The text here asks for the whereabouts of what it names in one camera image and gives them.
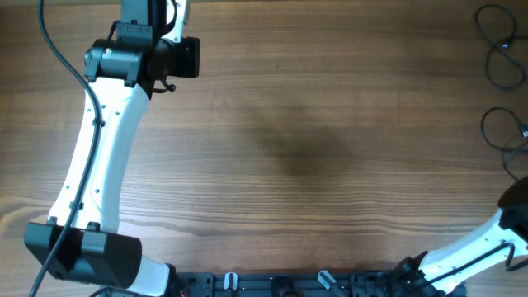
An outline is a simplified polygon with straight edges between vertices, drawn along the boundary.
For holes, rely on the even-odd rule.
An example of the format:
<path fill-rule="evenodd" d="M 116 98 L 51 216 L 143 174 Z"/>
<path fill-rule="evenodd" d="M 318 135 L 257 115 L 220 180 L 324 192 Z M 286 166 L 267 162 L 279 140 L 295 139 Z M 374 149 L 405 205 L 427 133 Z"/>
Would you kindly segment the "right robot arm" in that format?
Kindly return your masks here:
<path fill-rule="evenodd" d="M 500 197 L 497 211 L 452 244 L 401 261 L 387 281 L 390 296 L 447 296 L 464 281 L 495 266 L 527 266 L 527 179 Z"/>

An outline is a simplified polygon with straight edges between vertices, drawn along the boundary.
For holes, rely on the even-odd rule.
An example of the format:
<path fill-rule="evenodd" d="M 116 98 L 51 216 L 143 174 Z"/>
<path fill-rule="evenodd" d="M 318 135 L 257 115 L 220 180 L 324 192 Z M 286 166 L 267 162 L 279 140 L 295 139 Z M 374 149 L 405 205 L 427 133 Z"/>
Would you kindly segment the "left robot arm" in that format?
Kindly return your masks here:
<path fill-rule="evenodd" d="M 26 228 L 26 248 L 45 276 L 93 284 L 104 296 L 186 296 L 172 265 L 119 233 L 120 192 L 135 133 L 170 77 L 196 78 L 200 42 L 185 37 L 187 0 L 124 1 L 109 35 L 96 40 L 77 74 L 86 101 L 68 174 L 45 223 Z"/>

